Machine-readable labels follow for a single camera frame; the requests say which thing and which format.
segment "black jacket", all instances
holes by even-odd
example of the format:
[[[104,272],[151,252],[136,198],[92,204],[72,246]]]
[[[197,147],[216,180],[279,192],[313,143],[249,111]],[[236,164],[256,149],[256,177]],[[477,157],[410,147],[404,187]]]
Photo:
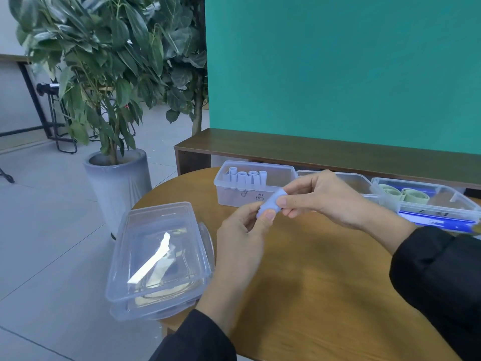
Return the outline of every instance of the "black jacket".
[[[394,253],[394,289],[418,309],[464,361],[481,360],[481,240],[416,229]],[[236,361],[226,335],[193,310],[150,361]]]

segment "green wall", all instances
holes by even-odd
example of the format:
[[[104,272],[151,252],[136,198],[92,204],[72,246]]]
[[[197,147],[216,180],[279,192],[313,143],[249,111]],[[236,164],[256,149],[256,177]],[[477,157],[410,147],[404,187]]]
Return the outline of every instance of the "green wall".
[[[481,154],[481,0],[206,0],[214,128]]]

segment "plastic container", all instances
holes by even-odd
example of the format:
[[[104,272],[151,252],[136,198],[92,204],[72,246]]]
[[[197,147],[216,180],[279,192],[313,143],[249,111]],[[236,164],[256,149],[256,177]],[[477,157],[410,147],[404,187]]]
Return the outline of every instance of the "plastic container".
[[[136,209],[119,227],[105,295],[119,302],[156,293],[167,309],[199,296],[211,275],[190,203]]]
[[[320,171],[297,171],[298,177],[318,173]],[[372,189],[372,183],[363,175],[357,173],[335,172],[336,176],[351,186],[354,190],[364,196],[366,199],[379,204],[379,195]]]
[[[202,238],[202,244],[205,248],[209,268],[214,271],[214,251],[210,233],[203,223],[199,223],[199,232]],[[157,293],[136,297],[117,303],[113,303],[110,308],[110,314],[119,322],[143,318],[146,320],[160,320],[169,318],[181,311],[195,305],[196,301],[201,297],[205,288],[210,282],[210,277],[199,281],[196,291],[191,292],[191,299],[184,302],[178,302],[172,305],[172,300],[166,300],[165,297],[157,297]]]
[[[228,172],[231,167],[237,167],[238,172],[266,171],[266,185],[254,183],[242,184],[224,180],[224,174]],[[292,166],[256,162],[225,161],[213,183],[217,187],[217,200],[220,205],[238,207],[254,201],[266,201],[279,188],[287,185],[296,178],[297,174]]]
[[[481,207],[454,188],[425,182],[375,177],[372,188],[380,204],[419,225],[432,225],[446,230],[471,232],[481,218]],[[399,201],[386,194],[379,185],[389,185],[400,191],[414,189],[429,196],[426,204]]]

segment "person's right hand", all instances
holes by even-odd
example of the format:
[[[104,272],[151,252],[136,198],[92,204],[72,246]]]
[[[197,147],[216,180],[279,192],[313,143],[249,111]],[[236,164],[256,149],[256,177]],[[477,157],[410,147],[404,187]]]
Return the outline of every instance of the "person's right hand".
[[[359,229],[375,206],[329,170],[299,177],[284,190],[288,196],[277,199],[277,205],[289,218],[314,210],[344,227]]]

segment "white ceramic pot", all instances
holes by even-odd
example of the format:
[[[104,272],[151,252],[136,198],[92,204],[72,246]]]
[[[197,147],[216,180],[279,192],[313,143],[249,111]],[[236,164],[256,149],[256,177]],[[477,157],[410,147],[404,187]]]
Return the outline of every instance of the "white ceramic pot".
[[[105,221],[115,237],[124,213],[152,190],[145,151],[125,151],[123,157],[117,151],[117,157],[120,164],[113,166],[100,152],[91,154],[84,162]]]

